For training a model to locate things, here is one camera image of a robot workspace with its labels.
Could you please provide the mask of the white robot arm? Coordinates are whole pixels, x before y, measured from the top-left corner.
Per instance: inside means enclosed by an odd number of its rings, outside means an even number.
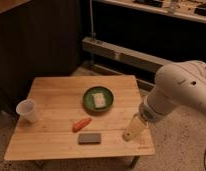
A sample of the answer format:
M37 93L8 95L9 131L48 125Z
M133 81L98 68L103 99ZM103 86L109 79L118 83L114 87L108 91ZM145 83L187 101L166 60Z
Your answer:
M139 105L122 137L130 141L142 134L148 122L157 123L178 106L206 114L206 63L192 60L162 66L155 86Z

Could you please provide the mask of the translucent yellowish gripper tool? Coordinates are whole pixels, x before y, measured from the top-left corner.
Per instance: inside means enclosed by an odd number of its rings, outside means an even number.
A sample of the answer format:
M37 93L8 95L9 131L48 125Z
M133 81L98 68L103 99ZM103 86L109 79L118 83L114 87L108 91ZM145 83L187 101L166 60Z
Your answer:
M135 114L130 121L128 127L125 129L122 137L125 141L130 141L137 136L140 136L141 133L148 127L148 124L141 117L139 113Z

